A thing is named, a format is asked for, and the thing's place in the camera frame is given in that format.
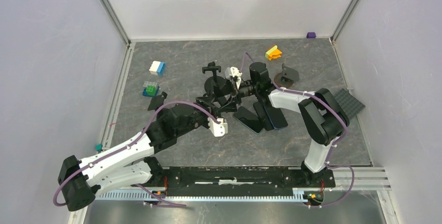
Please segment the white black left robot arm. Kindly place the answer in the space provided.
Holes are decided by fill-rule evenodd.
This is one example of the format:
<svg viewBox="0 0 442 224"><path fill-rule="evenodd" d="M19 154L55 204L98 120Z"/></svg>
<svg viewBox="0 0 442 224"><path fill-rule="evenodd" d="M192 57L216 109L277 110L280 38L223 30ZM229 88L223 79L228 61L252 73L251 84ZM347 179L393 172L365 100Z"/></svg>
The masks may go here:
<svg viewBox="0 0 442 224"><path fill-rule="evenodd" d="M165 186L164 169L154 154L199 127L209 129L215 137L228 132L227 121L212 105L172 101L156 106L147 125L123 143L86 158L65 158L53 204L77 211L97 196L126 186Z"/></svg>

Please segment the black front phone stand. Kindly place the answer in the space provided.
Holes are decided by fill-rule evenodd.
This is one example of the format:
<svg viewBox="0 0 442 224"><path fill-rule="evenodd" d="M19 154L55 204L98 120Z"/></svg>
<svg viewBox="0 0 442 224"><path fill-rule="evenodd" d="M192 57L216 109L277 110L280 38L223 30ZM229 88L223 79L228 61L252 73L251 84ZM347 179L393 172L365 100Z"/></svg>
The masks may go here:
<svg viewBox="0 0 442 224"><path fill-rule="evenodd" d="M237 112L237 103L230 97L227 99L224 95L216 95L206 92L202 96L197 97L196 103L207 109L213 116L221 116L222 113Z"/></svg>

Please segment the black phone light blue edge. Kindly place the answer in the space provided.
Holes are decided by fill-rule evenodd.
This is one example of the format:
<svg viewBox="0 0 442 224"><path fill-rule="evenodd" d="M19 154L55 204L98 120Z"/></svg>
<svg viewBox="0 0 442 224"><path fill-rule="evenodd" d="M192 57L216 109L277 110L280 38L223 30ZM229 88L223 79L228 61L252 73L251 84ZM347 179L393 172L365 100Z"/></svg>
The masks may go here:
<svg viewBox="0 0 442 224"><path fill-rule="evenodd" d="M226 104L226 95L230 95L232 92L231 82L226 79L213 80L211 86L211 92L215 96L216 101L221 105Z"/></svg>

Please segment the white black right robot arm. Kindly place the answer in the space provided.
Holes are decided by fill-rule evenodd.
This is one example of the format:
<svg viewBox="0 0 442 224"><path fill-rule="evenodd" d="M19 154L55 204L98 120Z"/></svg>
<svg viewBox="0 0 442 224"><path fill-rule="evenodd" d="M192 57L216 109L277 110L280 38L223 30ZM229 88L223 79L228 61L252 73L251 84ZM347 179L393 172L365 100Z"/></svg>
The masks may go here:
<svg viewBox="0 0 442 224"><path fill-rule="evenodd" d="M236 67L225 71L232 82L238 99L254 95L254 111L239 107L234 118L255 133L263 129L278 130L287 127L283 109L300 113L312 141L302 163L301 180L315 186L322 180L321 171L328 164L333 142L338 140L349 125L349 117L328 89L302 92L290 89L299 80L299 73L282 65L282 71L270 79L265 63L255 62L249 67L250 79L243 81Z"/></svg>

